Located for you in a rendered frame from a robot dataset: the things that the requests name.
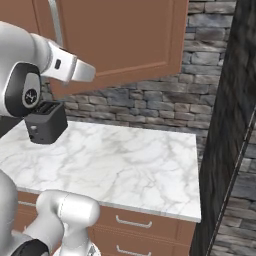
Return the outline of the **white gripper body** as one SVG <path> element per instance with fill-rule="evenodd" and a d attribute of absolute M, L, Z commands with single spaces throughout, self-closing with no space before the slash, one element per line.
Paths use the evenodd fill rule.
<path fill-rule="evenodd" d="M 77 82 L 92 82 L 95 74 L 96 69 L 92 65 L 78 59 L 71 80 Z"/>

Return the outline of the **tall dark wood cabinet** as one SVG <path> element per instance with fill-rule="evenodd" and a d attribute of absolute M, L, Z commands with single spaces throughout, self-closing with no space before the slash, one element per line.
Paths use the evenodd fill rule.
<path fill-rule="evenodd" d="M 256 123 L 256 0 L 237 0 L 199 172 L 189 256 L 209 256 Z"/>

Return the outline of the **black toaster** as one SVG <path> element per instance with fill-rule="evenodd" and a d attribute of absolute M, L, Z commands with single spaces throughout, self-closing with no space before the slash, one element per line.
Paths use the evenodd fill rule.
<path fill-rule="evenodd" d="M 35 144 L 53 144 L 68 127 L 64 104 L 57 101 L 42 101 L 24 120 Z"/>

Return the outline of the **brown drawer front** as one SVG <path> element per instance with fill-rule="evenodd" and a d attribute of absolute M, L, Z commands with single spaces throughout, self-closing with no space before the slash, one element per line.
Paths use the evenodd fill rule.
<path fill-rule="evenodd" d="M 142 254 L 152 252 L 152 256 L 176 256 L 175 247 L 173 245 L 142 236 L 95 229 L 94 238 L 95 244 L 103 254 L 130 256 L 117 252 L 116 245 L 119 245 L 121 249 L 132 252 Z"/>
<path fill-rule="evenodd" d="M 30 202 L 36 204 L 38 194 L 28 192 L 18 192 L 18 201 Z M 18 203 L 18 209 L 14 221 L 14 229 L 23 232 L 37 217 L 36 207 L 21 205 Z"/>
<path fill-rule="evenodd" d="M 101 206 L 100 209 L 101 214 L 96 223 L 97 227 L 117 229 L 118 231 L 160 237 L 167 240 L 176 240 L 178 237 L 179 221 L 176 219 L 106 206 Z M 147 224 L 149 221 L 152 221 L 153 224 L 149 229 L 120 224 L 115 219 L 116 215 L 118 215 L 122 220 L 143 224 Z"/>

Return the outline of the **brown wall cabinet door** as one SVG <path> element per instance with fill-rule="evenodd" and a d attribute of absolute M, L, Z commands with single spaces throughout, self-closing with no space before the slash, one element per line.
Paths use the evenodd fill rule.
<path fill-rule="evenodd" d="M 56 41 L 48 0 L 32 0 L 39 33 Z M 65 86 L 57 98 L 177 74 L 189 0 L 56 0 L 63 46 L 96 68 L 91 83 Z"/>
<path fill-rule="evenodd" d="M 39 33 L 32 0 L 0 0 L 0 21 Z"/>

